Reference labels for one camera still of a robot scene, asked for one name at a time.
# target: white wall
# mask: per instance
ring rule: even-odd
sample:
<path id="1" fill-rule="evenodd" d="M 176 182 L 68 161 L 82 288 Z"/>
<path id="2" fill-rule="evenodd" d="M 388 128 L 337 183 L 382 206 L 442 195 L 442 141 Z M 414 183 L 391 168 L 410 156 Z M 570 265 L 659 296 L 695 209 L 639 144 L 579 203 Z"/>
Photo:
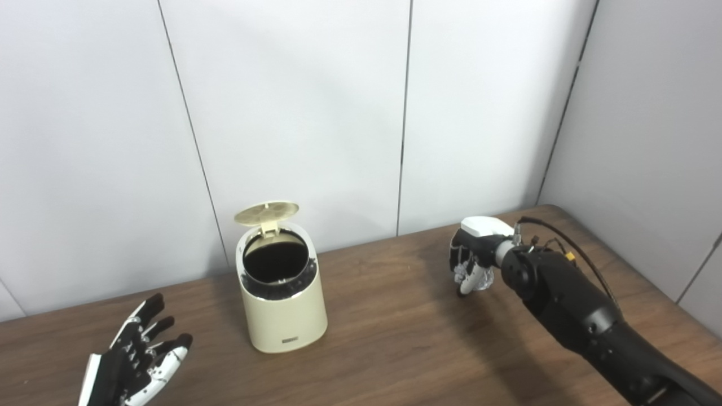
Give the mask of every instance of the white wall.
<path id="1" fill-rule="evenodd" d="M 534 204 L 593 8 L 414 3 L 400 233 Z"/>
<path id="2" fill-rule="evenodd" d="M 229 260 L 270 199 L 319 251 L 395 235 L 409 2 L 162 2 Z"/>
<path id="3" fill-rule="evenodd" d="M 4 1 L 0 60 L 0 280 L 26 312 L 227 266 L 155 2 Z"/>
<path id="4" fill-rule="evenodd" d="M 715 1 L 601 2 L 541 194 L 674 300 L 722 230 L 720 21 Z"/>
<path id="5" fill-rule="evenodd" d="M 0 4 L 0 319 L 225 270 L 263 200 L 319 251 L 531 204 L 593 2 L 415 4 L 400 218 L 409 0 L 161 6 Z"/>

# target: robotic hand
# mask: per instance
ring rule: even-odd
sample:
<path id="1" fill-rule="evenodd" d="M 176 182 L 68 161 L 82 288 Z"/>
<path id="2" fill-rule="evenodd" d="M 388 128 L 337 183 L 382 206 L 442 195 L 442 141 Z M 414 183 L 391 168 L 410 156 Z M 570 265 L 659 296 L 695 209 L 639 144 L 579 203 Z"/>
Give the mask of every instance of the robotic hand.
<path id="1" fill-rule="evenodd" d="M 148 327 L 164 307 L 163 296 L 153 295 L 125 320 L 108 351 L 90 355 L 78 406 L 143 406 L 163 389 L 193 342 L 181 334 L 150 344 L 174 323 L 166 317 Z"/>
<path id="2" fill-rule="evenodd" d="M 558 240 L 562 253 L 536 246 L 536 237 L 524 245 L 521 223 L 544 226 L 565 240 L 588 263 L 604 291 L 579 270 Z M 504 283 L 531 315 L 561 346 L 584 357 L 631 405 L 722 405 L 719 393 L 627 324 L 599 270 L 553 225 L 522 217 L 512 229 L 493 217 L 468 217 L 451 241 L 449 264 L 462 297 L 479 288 L 484 279 L 480 275 L 492 267 L 501 269 Z"/>

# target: robot finger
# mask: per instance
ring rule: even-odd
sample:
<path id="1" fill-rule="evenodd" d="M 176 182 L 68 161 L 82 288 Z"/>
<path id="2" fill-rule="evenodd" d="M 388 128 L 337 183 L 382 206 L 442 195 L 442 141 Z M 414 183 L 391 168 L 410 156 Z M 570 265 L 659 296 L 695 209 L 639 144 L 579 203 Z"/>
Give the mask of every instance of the robot finger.
<path id="1" fill-rule="evenodd" d="M 156 321 L 155 323 L 151 324 L 150 327 L 145 329 L 145 331 L 143 331 L 143 334 L 141 334 L 143 341 L 153 341 L 155 337 L 158 336 L 158 334 L 171 328 L 174 324 L 175 319 L 172 316 L 166 317 L 165 319 L 162 319 L 160 321 Z"/>
<path id="2" fill-rule="evenodd" d="M 173 377 L 178 367 L 181 366 L 192 343 L 193 337 L 190 334 L 181 334 L 173 341 L 154 346 L 163 350 L 167 349 L 167 352 L 162 357 L 159 357 L 156 360 L 155 367 L 148 371 L 151 378 L 148 385 L 131 394 L 126 399 L 126 405 L 143 406 L 155 397 Z"/>
<path id="3" fill-rule="evenodd" d="M 165 303 L 163 302 L 163 295 L 161 293 L 156 293 L 146 299 L 145 302 L 141 303 L 131 317 L 139 318 L 141 327 L 145 328 L 148 324 L 150 324 L 150 321 L 154 317 L 163 311 L 164 308 Z"/>
<path id="4" fill-rule="evenodd" d="M 121 334 L 126 331 L 127 327 L 133 327 L 134 332 L 143 332 L 145 327 L 150 323 L 153 317 L 156 317 L 165 307 L 163 303 L 163 295 L 156 293 L 147 300 L 140 303 L 133 313 L 123 322 L 123 325 L 118 330 L 118 334 L 110 342 L 110 348 L 118 343 L 118 339 L 121 338 Z"/>

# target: wooden table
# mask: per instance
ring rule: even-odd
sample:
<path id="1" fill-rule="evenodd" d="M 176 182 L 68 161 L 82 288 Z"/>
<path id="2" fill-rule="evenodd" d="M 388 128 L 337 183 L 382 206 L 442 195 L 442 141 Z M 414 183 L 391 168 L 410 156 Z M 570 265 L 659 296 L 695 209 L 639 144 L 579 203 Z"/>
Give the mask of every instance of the wooden table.
<path id="1" fill-rule="evenodd" d="M 634 328 L 718 391 L 722 343 L 562 210 L 545 219 L 606 275 Z M 448 244 L 457 225 L 319 258 L 329 330 L 295 352 L 254 350 L 235 273 L 157 291 L 195 341 L 154 405 L 624 405 L 580 357 L 562 349 L 501 278 L 456 297 Z M 551 235 L 527 225 L 525 239 Z M 87 356 L 104 351 L 150 293 L 0 324 L 0 405 L 75 405 Z"/>

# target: open lid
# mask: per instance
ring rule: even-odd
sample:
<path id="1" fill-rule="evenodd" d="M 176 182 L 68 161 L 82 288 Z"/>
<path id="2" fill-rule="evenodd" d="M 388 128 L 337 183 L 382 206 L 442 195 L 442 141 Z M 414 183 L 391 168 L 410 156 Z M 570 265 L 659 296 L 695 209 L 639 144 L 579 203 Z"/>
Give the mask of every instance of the open lid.
<path id="1" fill-rule="evenodd" d="M 286 220 L 298 212 L 298 204 L 287 200 L 259 203 L 239 212 L 234 220 L 248 227 L 261 226 L 263 237 L 277 236 L 278 222 Z"/>

